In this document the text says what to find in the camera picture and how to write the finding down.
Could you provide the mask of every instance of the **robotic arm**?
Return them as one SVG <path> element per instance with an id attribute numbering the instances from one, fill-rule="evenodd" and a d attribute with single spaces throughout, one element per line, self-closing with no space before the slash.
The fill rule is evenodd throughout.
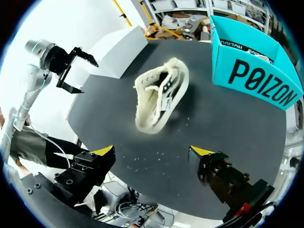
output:
<path id="1" fill-rule="evenodd" d="M 52 79 L 52 72 L 57 74 L 59 79 L 57 87 L 63 88 L 69 93 L 83 93 L 83 91 L 72 87 L 64 82 L 74 59 L 79 56 L 87 60 L 90 64 L 98 67 L 94 57 L 81 48 L 75 47 L 70 54 L 54 43 L 47 40 L 29 40 L 25 49 L 37 57 L 37 66 L 28 65 L 27 71 L 27 91 L 23 102 L 18 110 L 12 108 L 2 128 L 3 134 L 0 136 L 0 152 L 4 163 L 8 162 L 10 154 L 10 143 L 15 130 L 21 131 L 24 122 L 29 114 L 29 110 L 34 104 L 40 92 L 49 85 Z"/>

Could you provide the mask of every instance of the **white sneaker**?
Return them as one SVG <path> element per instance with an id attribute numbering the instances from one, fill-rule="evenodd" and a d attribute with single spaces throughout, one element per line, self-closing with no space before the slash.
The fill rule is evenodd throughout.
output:
<path id="1" fill-rule="evenodd" d="M 137 129 L 147 134 L 158 133 L 186 93 L 188 85 L 188 68 L 177 58 L 138 76 L 134 86 L 138 99 Z"/>

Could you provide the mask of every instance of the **shelf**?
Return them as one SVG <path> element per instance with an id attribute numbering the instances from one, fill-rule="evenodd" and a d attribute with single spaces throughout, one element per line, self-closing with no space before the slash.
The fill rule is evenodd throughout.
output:
<path id="1" fill-rule="evenodd" d="M 232 10 L 229 10 L 229 9 L 222 9 L 222 8 L 217 8 L 217 7 L 213 7 L 213 10 L 220 11 L 220 12 L 224 12 L 224 13 L 227 13 L 227 14 L 240 15 L 241 17 L 243 17 L 243 18 L 245 18 L 245 19 L 247 19 L 247 20 L 249 20 L 249 21 L 251 21 L 251 22 L 257 24 L 258 26 L 260 26 L 260 27 L 262 27 L 262 28 L 265 28 L 265 25 L 261 24 L 260 22 L 254 20 L 254 19 L 252 19 L 252 18 L 250 18 L 250 17 L 247 17 L 247 16 L 245 16 L 245 15 L 236 13 L 236 12 L 234 12 L 234 11 L 232 11 Z"/>
<path id="2" fill-rule="evenodd" d="M 263 12 L 263 13 L 266 13 L 266 10 L 265 10 L 265 9 L 256 6 L 256 5 L 253 4 L 250 0 L 239 0 L 239 1 L 245 3 L 245 4 L 249 5 L 249 6 L 252 6 L 253 8 L 255 8 L 255 9 L 257 9 L 257 10 Z"/>
<path id="3" fill-rule="evenodd" d="M 167 10 L 155 10 L 155 13 L 163 13 L 163 12 L 172 12 L 172 11 L 205 11 L 207 12 L 207 8 L 175 8 L 175 9 L 167 9 Z"/>

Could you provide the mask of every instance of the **cardboard box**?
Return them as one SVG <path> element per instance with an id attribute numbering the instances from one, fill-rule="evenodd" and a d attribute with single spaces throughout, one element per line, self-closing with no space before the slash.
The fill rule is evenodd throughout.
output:
<path id="1" fill-rule="evenodd" d="M 166 31 L 158 32 L 155 37 L 157 39 L 176 39 L 176 36 Z"/>
<path id="2" fill-rule="evenodd" d="M 237 21 L 243 22 L 247 25 L 251 25 L 250 22 L 248 22 L 245 18 L 241 17 L 240 15 L 229 15 L 226 18 L 237 20 Z"/>
<path id="3" fill-rule="evenodd" d="M 172 13 L 172 17 L 174 17 L 174 18 L 190 18 L 190 15 L 185 14 L 183 12 L 174 12 L 174 13 Z"/>
<path id="4" fill-rule="evenodd" d="M 255 96 L 283 110 L 303 96 L 297 72 L 278 42 L 240 21 L 218 16 L 210 19 L 214 84 Z M 268 57 L 271 63 L 255 54 Z"/>
<path id="5" fill-rule="evenodd" d="M 210 18 L 209 18 L 209 17 L 200 19 L 199 21 L 200 21 L 200 23 L 201 23 L 202 26 L 204 26 L 204 25 L 205 25 L 205 26 L 210 25 Z"/>

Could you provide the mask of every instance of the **white cable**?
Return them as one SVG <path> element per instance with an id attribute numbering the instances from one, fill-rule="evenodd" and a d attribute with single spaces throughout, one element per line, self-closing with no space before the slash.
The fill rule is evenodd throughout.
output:
<path id="1" fill-rule="evenodd" d="M 63 149 L 62 149 L 60 146 L 58 146 L 56 143 L 54 143 L 52 140 L 48 139 L 47 137 L 43 136 L 41 133 L 39 133 L 38 131 L 36 131 L 36 130 L 33 128 L 32 123 L 31 123 L 30 121 L 29 121 L 29 125 L 32 127 L 32 129 L 34 130 L 34 132 L 35 132 L 37 135 L 39 135 L 41 138 L 43 138 L 43 139 L 49 141 L 50 143 L 54 144 L 54 145 L 55 145 L 55 146 L 64 154 L 64 156 L 65 156 L 65 158 L 66 158 L 66 160 L 67 160 L 68 167 L 71 168 L 70 160 L 68 159 L 67 154 L 63 151 Z"/>
<path id="2" fill-rule="evenodd" d="M 134 205 L 129 205 L 128 207 L 125 207 L 125 208 L 121 208 L 123 204 L 127 204 L 127 203 L 128 203 L 128 204 L 132 204 L 131 202 L 124 202 L 124 203 L 119 204 L 119 206 L 118 206 L 118 212 L 116 211 L 116 206 L 117 206 L 118 204 L 116 204 L 116 206 L 115 206 L 115 208 L 114 208 L 115 214 L 118 215 L 119 217 L 125 218 L 125 219 L 131 219 L 131 220 L 138 220 L 138 219 L 141 219 L 140 217 L 132 218 L 132 217 L 129 217 L 129 216 L 126 216 L 125 214 L 123 214 L 123 212 L 122 212 L 123 209 L 131 208 L 131 206 L 135 206 L 135 205 L 141 206 L 141 204 L 134 204 Z"/>

